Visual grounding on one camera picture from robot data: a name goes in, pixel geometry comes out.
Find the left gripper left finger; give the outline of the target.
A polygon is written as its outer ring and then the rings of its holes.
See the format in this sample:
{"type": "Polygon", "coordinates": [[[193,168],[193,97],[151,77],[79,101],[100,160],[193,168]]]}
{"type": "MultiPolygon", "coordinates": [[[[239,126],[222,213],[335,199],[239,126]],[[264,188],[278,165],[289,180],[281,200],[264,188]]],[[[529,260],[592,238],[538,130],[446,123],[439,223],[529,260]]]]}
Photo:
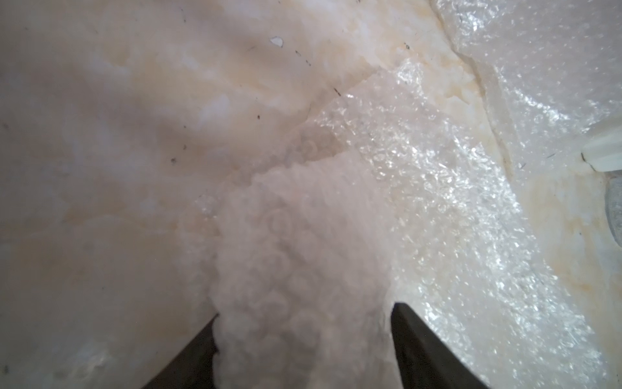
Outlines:
{"type": "Polygon", "coordinates": [[[213,359],[218,353],[213,326],[217,314],[143,389],[214,389],[213,359]]]}

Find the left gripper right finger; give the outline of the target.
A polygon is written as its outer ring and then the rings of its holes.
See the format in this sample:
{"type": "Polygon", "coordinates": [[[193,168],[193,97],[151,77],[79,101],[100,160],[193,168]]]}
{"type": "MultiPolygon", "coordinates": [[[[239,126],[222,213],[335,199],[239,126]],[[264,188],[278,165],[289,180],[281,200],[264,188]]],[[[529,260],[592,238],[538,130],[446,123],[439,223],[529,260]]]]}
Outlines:
{"type": "Polygon", "coordinates": [[[397,302],[390,328],[405,388],[487,389],[408,304],[397,302]]]}

